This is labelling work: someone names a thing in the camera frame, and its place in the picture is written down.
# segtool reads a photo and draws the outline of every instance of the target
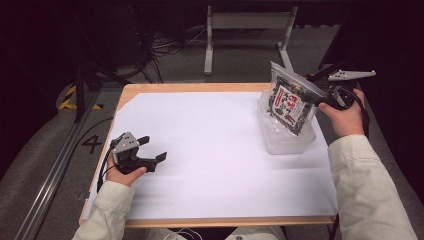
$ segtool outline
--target snack bag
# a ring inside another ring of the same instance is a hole
[[[298,136],[316,112],[313,103],[302,101],[311,91],[321,91],[302,76],[271,62],[272,91],[268,111],[284,127]]]

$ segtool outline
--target cream jacket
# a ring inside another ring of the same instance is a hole
[[[386,168],[367,138],[352,135],[328,148],[337,189],[340,230],[347,239],[417,239],[405,208]],[[89,219],[74,239],[121,239],[134,190],[106,181],[91,209]],[[140,239],[184,239],[168,229],[151,229]],[[279,227],[240,227],[227,240],[282,240]]]

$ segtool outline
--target person's right hand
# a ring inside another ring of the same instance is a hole
[[[354,89],[353,92],[362,100],[362,103],[364,103],[364,93],[357,89]],[[352,107],[342,111],[325,103],[320,103],[319,109],[331,119],[334,131],[339,137],[355,134],[365,135],[362,126],[361,108],[356,101],[353,103]]]

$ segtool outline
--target hand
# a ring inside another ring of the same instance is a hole
[[[113,161],[112,153],[109,154],[107,158],[107,167],[108,169],[115,165],[115,162]],[[131,184],[135,182],[139,177],[141,177],[144,173],[146,173],[147,168],[141,167],[133,172],[125,175],[122,174],[116,167],[112,167],[109,169],[109,171],[106,172],[106,180],[117,182],[123,185],[126,185],[128,187],[131,187]]]
[[[353,93],[355,93],[364,103],[365,95],[363,92],[354,89]],[[325,103],[320,103],[319,109],[331,119],[334,131],[339,137],[354,134],[365,135],[364,128],[362,126],[361,108],[356,101],[353,103],[352,107],[342,111],[334,109]]]

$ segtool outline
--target equipment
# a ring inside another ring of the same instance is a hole
[[[328,105],[338,110],[349,109],[353,102],[356,101],[361,108],[362,112],[362,124],[365,131],[365,135],[369,136],[369,116],[365,110],[361,99],[353,93],[353,89],[357,86],[356,79],[375,76],[375,71],[371,72],[352,72],[339,70],[334,74],[327,77],[328,88],[323,90],[318,88],[310,78],[304,78],[295,72],[280,68],[280,73],[284,78],[290,79],[295,82],[300,89],[303,89],[298,93],[299,97],[303,102],[313,103],[318,106],[321,102],[327,103]]]
[[[128,174],[140,167],[146,167],[147,172],[154,172],[156,165],[166,159],[166,152],[154,159],[137,157],[138,147],[148,143],[149,140],[149,136],[136,139],[130,132],[123,133],[113,140],[116,142],[112,150],[116,168],[123,174]]]

